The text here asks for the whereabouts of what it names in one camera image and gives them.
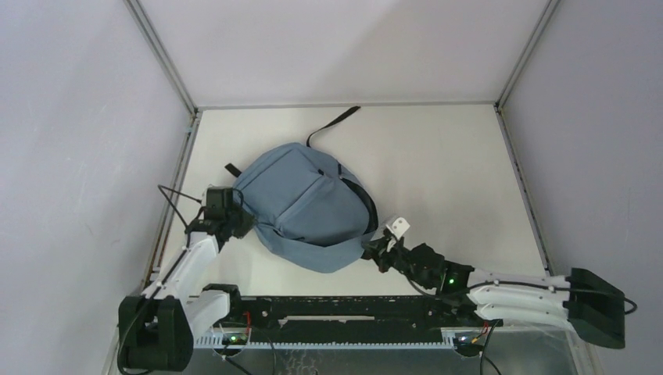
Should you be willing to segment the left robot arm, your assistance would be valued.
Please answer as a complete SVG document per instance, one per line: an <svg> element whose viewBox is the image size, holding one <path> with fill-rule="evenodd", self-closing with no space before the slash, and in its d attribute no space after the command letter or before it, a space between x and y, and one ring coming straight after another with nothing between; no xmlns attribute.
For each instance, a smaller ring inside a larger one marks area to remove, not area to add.
<svg viewBox="0 0 663 375"><path fill-rule="evenodd" d="M192 302L202 272L231 238L243 238L254 219L244 196L234 187L208 187L197 201L198 212L184 220L185 243L139 295L118 308L116 367L121 374L182 371L190 363L195 340L220 320L239 323L243 303L222 287L202 290Z"/></svg>

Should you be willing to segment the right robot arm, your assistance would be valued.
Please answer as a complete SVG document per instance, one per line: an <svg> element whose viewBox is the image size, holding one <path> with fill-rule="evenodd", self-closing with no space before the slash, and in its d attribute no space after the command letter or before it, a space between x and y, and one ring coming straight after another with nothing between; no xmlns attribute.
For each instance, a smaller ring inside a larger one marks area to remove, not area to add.
<svg viewBox="0 0 663 375"><path fill-rule="evenodd" d="M569 330L602 348L625 348L625 293L595 273L574 268L569 275L531 277L496 273L451 262L422 243L404 244L410 224L403 217L385 223L370 219L363 244L365 259L380 272L396 270L425 297L452 308L453 318L471 325L477 319L514 320Z"/></svg>

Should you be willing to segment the blue student backpack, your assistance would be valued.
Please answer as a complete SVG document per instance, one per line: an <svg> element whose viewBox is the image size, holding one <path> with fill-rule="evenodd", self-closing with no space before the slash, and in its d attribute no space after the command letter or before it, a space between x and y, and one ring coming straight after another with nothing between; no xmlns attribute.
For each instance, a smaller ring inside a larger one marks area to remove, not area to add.
<svg viewBox="0 0 663 375"><path fill-rule="evenodd" d="M310 140L272 148L244 170L225 168L260 242L297 266L334 273L360 259L378 229L376 204L360 180Z"/></svg>

